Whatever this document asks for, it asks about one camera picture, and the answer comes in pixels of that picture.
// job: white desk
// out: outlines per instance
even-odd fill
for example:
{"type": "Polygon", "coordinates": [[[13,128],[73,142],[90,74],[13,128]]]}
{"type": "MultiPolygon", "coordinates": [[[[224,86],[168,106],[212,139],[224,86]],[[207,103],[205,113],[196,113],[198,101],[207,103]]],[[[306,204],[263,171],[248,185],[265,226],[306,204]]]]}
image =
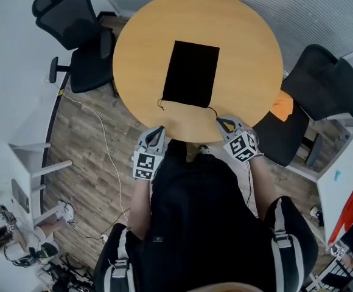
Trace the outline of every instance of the white desk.
{"type": "Polygon", "coordinates": [[[35,152],[38,152],[39,155],[42,155],[44,148],[48,148],[50,146],[50,143],[40,143],[25,146],[13,146],[10,144],[5,144],[4,152],[9,167],[9,176],[11,179],[15,180],[15,182],[12,184],[19,185],[25,196],[29,199],[29,213],[27,213],[27,211],[25,211],[19,205],[17,200],[14,197],[12,198],[16,209],[15,215],[18,216],[24,222],[24,224],[28,225],[31,230],[34,230],[34,226],[52,214],[56,213],[62,206],[64,206],[62,203],[61,205],[58,205],[47,211],[43,215],[40,215],[42,204],[40,204],[39,192],[40,190],[46,188],[44,184],[40,185],[40,176],[72,165],[72,161],[68,160],[41,168],[37,167],[34,161],[31,159],[27,159],[28,157],[31,157],[32,153],[35,152]]]}
{"type": "MultiPolygon", "coordinates": [[[[321,172],[313,172],[293,164],[288,169],[317,183],[324,217],[324,239],[327,245],[341,211],[353,191],[353,134],[336,157],[321,172]],[[337,171],[341,172],[341,175],[336,181],[337,171]]],[[[342,228],[337,240],[344,233],[344,228],[342,228]]]]}

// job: round wooden table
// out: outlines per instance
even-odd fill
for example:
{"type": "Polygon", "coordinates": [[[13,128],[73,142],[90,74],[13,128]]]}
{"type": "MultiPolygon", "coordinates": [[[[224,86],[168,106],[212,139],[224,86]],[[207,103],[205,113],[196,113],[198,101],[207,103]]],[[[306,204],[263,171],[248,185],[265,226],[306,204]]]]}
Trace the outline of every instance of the round wooden table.
{"type": "Polygon", "coordinates": [[[113,57],[117,90],[147,127],[163,125],[186,142],[222,140],[209,108],[158,100],[175,41],[219,47],[210,107],[250,126],[270,110],[282,81],[282,57],[266,22],[238,0],[154,0],[125,25],[113,57]]]}

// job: black office chair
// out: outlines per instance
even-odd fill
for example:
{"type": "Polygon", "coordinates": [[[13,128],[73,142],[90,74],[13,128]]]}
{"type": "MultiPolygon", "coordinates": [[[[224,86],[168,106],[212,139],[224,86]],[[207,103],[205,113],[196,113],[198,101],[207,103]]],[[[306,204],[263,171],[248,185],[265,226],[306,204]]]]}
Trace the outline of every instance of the black office chair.
{"type": "Polygon", "coordinates": [[[116,37],[112,29],[101,26],[90,0],[35,0],[32,13],[36,25],[57,39],[72,53],[70,66],[51,62],[49,81],[57,72],[70,72],[74,93],[87,92],[109,83],[114,96],[112,59],[116,37]]]}
{"type": "Polygon", "coordinates": [[[305,48],[290,75],[282,82],[284,92],[294,100],[293,113],[283,122],[268,113],[254,129],[259,149],[275,163],[287,166],[301,143],[310,148],[306,165],[313,165],[323,144],[320,134],[314,141],[304,137],[313,120],[349,113],[353,117],[353,68],[337,60],[317,44],[305,48]]]}

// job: backpack strap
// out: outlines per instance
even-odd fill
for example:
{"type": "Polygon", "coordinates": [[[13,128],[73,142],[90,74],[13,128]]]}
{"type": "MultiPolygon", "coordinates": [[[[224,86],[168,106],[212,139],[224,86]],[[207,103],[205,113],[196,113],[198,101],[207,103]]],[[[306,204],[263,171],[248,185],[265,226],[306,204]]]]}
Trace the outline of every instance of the backpack strap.
{"type": "Polygon", "coordinates": [[[105,273],[103,285],[104,292],[135,292],[133,268],[125,248],[126,243],[127,228],[122,231],[120,236],[119,246],[117,249],[118,259],[110,265],[105,273]]]}
{"type": "Polygon", "coordinates": [[[298,239],[286,233],[281,199],[275,208],[274,237],[271,240],[276,292],[297,292],[304,281],[304,263],[298,239]]]}

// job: white cable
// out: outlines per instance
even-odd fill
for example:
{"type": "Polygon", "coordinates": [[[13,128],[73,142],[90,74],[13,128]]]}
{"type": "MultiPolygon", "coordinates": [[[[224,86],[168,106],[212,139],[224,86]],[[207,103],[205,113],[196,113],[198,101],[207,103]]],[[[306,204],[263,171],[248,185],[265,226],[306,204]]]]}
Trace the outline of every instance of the white cable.
{"type": "Polygon", "coordinates": [[[122,207],[122,204],[121,204],[122,185],[121,185],[121,180],[120,180],[120,174],[118,173],[117,167],[116,167],[116,165],[114,164],[114,161],[113,161],[113,159],[111,158],[111,156],[110,156],[110,154],[109,154],[109,146],[108,146],[108,141],[107,141],[107,139],[106,139],[106,131],[105,131],[105,127],[104,127],[104,125],[103,125],[103,121],[102,121],[101,117],[100,117],[100,116],[96,113],[96,111],[93,110],[91,107],[86,106],[86,105],[84,105],[82,102],[78,102],[77,100],[74,100],[74,99],[70,98],[70,96],[67,96],[67,95],[64,94],[64,93],[62,93],[62,94],[63,94],[63,96],[66,97],[67,99],[70,99],[70,100],[72,100],[73,102],[79,103],[79,104],[81,104],[83,107],[90,109],[90,110],[99,118],[99,120],[101,121],[102,129],[103,129],[103,136],[104,136],[104,138],[105,138],[106,151],[107,151],[107,153],[108,153],[108,156],[109,156],[109,158],[110,158],[111,163],[113,164],[113,167],[116,169],[116,173],[117,173],[117,177],[118,177],[118,183],[120,184],[120,207],[121,207],[122,213],[124,214],[125,218],[126,218],[127,221],[128,221],[128,218],[127,218],[127,216],[126,216],[126,214],[125,214],[125,210],[124,210],[124,208],[122,207]]]}

